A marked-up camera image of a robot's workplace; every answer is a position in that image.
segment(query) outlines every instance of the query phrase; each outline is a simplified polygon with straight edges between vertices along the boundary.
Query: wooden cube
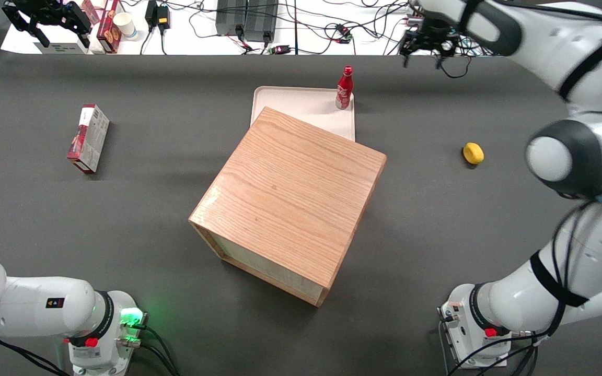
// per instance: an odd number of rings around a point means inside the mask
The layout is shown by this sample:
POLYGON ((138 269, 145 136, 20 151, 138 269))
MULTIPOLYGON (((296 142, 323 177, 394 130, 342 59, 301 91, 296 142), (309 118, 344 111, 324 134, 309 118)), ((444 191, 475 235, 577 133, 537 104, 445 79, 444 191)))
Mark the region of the wooden cube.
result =
POLYGON ((386 160, 265 108, 189 222, 221 259, 319 307, 386 160))

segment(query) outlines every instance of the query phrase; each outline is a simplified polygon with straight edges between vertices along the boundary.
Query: white tray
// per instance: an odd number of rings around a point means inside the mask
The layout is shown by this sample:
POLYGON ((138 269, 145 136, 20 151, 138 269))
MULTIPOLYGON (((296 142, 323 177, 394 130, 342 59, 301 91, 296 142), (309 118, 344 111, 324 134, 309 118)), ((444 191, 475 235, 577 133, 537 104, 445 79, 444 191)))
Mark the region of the white tray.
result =
POLYGON ((260 86, 252 102, 251 125, 264 107, 354 141, 354 95, 349 107, 339 110, 336 89, 260 86))

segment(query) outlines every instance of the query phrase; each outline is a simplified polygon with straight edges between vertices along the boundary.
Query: white cup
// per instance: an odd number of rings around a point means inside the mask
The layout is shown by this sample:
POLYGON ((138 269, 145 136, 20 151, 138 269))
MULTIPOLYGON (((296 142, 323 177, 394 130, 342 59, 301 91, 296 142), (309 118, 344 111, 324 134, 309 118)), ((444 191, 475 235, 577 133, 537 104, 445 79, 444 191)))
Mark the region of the white cup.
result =
POLYGON ((120 33, 125 38, 134 38, 136 36, 136 26, 132 15, 127 12, 121 12, 113 17, 113 23, 120 29, 120 33))

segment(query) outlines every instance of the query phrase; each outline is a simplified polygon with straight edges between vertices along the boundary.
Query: power supply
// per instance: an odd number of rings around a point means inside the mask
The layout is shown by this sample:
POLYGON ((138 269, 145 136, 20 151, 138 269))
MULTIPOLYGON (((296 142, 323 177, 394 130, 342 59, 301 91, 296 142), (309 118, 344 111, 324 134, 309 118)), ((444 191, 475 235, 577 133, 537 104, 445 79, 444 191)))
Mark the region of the power supply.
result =
POLYGON ((215 29, 223 36, 243 37, 248 0, 217 0, 215 29))
POLYGON ((248 41, 271 43, 275 38, 278 0, 249 0, 245 37, 248 41))

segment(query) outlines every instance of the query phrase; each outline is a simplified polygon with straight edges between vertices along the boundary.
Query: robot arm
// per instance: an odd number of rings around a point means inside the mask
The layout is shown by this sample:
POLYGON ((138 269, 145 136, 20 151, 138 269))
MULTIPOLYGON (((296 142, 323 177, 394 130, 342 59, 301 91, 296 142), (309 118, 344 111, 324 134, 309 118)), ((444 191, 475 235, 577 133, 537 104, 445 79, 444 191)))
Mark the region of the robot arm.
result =
POLYGON ((66 5, 56 0, 7 0, 4 2, 2 10, 18 31, 26 31, 31 36, 36 37, 43 47, 48 47, 50 41, 46 38, 37 24, 57 25, 76 33, 80 42, 85 46, 90 46, 91 24, 88 16, 75 3, 68 2, 66 5), (29 22, 26 22, 20 14, 29 16, 29 22))
POLYGON ((124 374, 144 314, 122 291, 95 291, 84 280, 16 278, 0 264, 0 337, 64 336, 74 372, 124 374))
POLYGON ((510 343, 503 340, 511 331, 549 328, 560 302, 567 306, 561 324, 602 314, 602 10, 577 3, 540 10, 502 0, 418 0, 418 5, 425 20, 404 40, 402 51, 452 55, 451 49, 440 49, 459 31, 525 67, 566 101, 569 117, 531 137, 526 162, 562 197, 592 202, 511 275, 458 286, 439 308, 443 317, 458 317, 446 320, 456 359, 463 367, 487 367, 508 354, 510 343))

